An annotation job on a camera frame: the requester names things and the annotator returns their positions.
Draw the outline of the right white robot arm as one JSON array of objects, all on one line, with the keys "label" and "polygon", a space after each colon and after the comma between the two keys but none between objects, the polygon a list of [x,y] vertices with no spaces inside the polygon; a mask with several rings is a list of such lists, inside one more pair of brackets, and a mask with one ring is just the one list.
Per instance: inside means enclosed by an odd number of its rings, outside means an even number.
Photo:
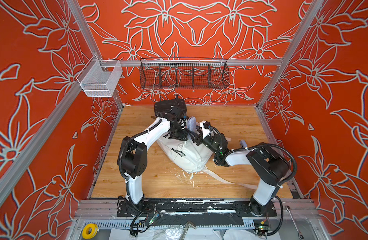
[{"label": "right white robot arm", "polygon": [[276,144],[260,143],[253,147],[229,149],[225,135],[207,121],[193,128],[188,127],[188,133],[197,146],[204,145],[214,153],[213,161],[216,165],[249,165],[254,168],[260,177],[250,199],[251,213],[255,216],[262,216],[267,211],[269,202],[277,196],[282,185],[297,173],[295,158]]}]

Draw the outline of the white student backpack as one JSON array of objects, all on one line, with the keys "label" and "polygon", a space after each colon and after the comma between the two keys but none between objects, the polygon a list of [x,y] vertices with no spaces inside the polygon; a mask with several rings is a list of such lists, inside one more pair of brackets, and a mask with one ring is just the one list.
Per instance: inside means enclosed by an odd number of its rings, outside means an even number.
[{"label": "white student backpack", "polygon": [[191,174],[204,172],[224,184],[231,183],[206,167],[206,163],[213,155],[213,152],[206,146],[196,146],[192,140],[170,140],[168,137],[168,133],[159,137],[157,139],[157,144],[174,164],[179,166],[185,172]]}]

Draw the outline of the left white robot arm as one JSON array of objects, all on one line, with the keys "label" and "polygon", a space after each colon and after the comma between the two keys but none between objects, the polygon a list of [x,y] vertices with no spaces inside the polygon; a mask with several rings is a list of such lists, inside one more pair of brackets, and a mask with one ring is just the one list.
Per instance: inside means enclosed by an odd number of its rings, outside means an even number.
[{"label": "left white robot arm", "polygon": [[140,213],[143,207],[142,174],[147,167],[147,151],[163,135],[170,140],[188,140],[187,106],[183,99],[175,98],[157,102],[154,105],[155,121],[144,131],[131,137],[126,136],[121,143],[117,165],[125,179],[126,199]]}]

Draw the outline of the purple glasses case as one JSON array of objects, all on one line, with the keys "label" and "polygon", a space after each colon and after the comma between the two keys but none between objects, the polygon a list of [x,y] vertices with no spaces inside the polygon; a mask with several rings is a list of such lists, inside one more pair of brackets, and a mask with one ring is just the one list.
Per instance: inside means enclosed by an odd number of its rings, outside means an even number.
[{"label": "purple glasses case", "polygon": [[196,117],[192,116],[188,119],[187,121],[187,129],[189,132],[191,133],[196,133],[198,134],[198,130],[197,130],[197,126],[198,126],[198,122],[196,120]]}]

